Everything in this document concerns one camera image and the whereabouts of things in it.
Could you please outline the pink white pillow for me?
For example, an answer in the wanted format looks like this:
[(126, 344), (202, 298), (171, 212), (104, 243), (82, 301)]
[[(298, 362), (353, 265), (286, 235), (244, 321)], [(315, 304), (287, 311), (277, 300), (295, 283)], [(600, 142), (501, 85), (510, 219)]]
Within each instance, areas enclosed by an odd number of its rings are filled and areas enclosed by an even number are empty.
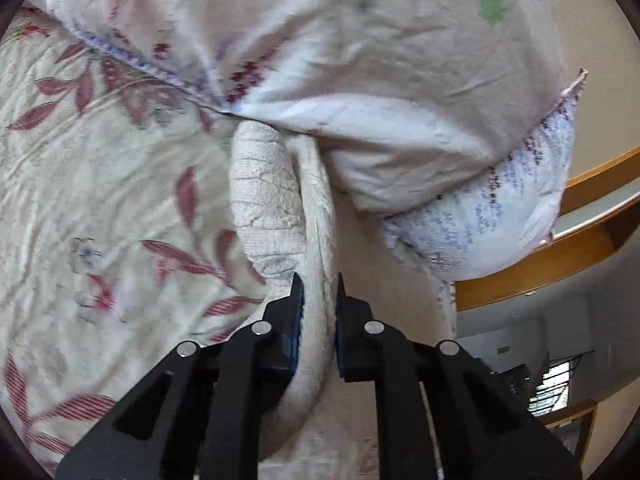
[(520, 144), (563, 87), (552, 0), (29, 0), (215, 110), (316, 136), (394, 214)]

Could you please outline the window with bars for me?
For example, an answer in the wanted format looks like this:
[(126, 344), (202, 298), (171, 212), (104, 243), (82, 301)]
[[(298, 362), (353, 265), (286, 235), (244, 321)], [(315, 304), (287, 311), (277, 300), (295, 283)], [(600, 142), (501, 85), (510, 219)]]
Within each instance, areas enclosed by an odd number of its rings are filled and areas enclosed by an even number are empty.
[(551, 362), (528, 401), (528, 410), (534, 416), (549, 415), (568, 407), (570, 384), (581, 362), (582, 356), (571, 356)]

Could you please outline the blue patterned white pillow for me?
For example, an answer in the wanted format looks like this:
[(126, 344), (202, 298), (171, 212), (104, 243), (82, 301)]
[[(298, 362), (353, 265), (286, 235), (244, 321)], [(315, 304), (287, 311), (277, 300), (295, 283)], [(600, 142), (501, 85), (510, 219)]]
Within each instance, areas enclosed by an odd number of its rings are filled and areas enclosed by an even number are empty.
[(385, 245), (444, 281), (484, 278), (552, 234), (572, 164), (576, 110), (588, 72), (566, 88), (519, 148), (461, 188), (384, 219)]

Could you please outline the wooden bookshelf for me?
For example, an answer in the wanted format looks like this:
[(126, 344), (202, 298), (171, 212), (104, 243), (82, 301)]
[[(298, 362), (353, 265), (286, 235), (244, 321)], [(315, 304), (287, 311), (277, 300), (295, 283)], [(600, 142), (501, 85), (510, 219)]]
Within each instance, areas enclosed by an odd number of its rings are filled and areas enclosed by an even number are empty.
[(582, 464), (589, 444), (598, 404), (587, 399), (566, 408), (539, 416), (538, 419)]

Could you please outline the floral bed quilt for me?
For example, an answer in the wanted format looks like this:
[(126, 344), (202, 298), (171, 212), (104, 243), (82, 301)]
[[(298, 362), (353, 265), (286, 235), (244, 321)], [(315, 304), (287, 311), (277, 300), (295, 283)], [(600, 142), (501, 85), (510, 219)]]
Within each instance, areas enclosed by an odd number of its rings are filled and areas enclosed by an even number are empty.
[(229, 205), (232, 119), (25, 6), (1, 41), (1, 409), (52, 478), (178, 342), (267, 287)]

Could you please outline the cream knitted garment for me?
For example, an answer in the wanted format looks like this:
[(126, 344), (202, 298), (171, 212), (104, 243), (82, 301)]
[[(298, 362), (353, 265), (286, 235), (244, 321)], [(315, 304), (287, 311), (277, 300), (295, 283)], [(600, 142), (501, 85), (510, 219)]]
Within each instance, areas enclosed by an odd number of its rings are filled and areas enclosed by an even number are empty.
[(268, 300), (304, 285), (297, 370), (260, 435), (261, 458), (303, 427), (321, 392), (335, 333), (335, 210), (329, 178), (311, 136), (286, 136), (241, 122), (231, 144), (230, 207), (245, 255), (267, 285)]

